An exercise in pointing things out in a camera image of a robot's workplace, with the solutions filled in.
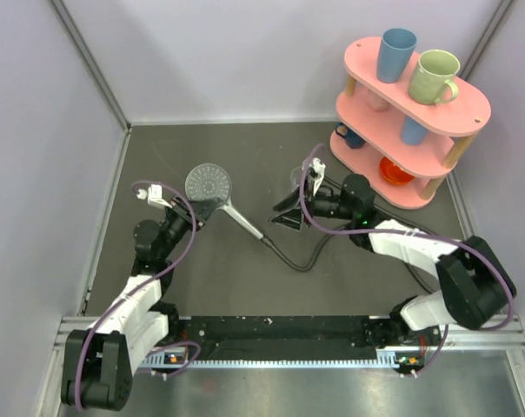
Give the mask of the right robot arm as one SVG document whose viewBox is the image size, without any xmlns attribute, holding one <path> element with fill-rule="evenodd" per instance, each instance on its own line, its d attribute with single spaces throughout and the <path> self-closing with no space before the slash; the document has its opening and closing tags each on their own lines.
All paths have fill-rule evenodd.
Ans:
<svg viewBox="0 0 525 417">
<path fill-rule="evenodd" d="M 402 344 L 436 326 L 485 330 L 494 314 L 513 307 L 515 285 L 484 239 L 431 235 L 386 216 L 376 208 L 375 192 L 362 175 L 348 175 L 338 189 L 328 190 L 310 173 L 273 210 L 273 223 L 294 230 L 315 226 L 319 217 L 343 220 L 346 228 L 319 230 L 346 235 L 359 248 L 395 258 L 438 280 L 439 290 L 394 308 L 389 330 Z"/>
</svg>

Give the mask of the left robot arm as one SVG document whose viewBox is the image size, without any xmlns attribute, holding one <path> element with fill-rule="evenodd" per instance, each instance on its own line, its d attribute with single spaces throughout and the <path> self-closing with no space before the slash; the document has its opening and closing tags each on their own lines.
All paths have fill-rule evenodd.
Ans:
<svg viewBox="0 0 525 417">
<path fill-rule="evenodd" d="M 169 255 L 184 237 L 194 238 L 219 199 L 164 205 L 164 218 L 143 220 L 133 231 L 135 259 L 127 283 L 110 307 L 65 342 L 60 398 L 79 409 L 119 411 L 130 397 L 133 376 L 156 344 L 181 336 L 176 306 L 162 298 L 173 279 Z"/>
</svg>

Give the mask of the grey shower head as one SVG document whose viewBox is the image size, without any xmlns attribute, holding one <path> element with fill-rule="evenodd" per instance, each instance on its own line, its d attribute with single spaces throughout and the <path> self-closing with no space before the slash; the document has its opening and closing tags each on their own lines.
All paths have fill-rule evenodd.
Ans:
<svg viewBox="0 0 525 417">
<path fill-rule="evenodd" d="M 263 239 L 263 232 L 232 204 L 232 182 L 224 168 L 208 162 L 197 165 L 188 173 L 184 187 L 190 201 L 215 201 L 217 209 L 225 212 L 258 241 Z"/>
</svg>

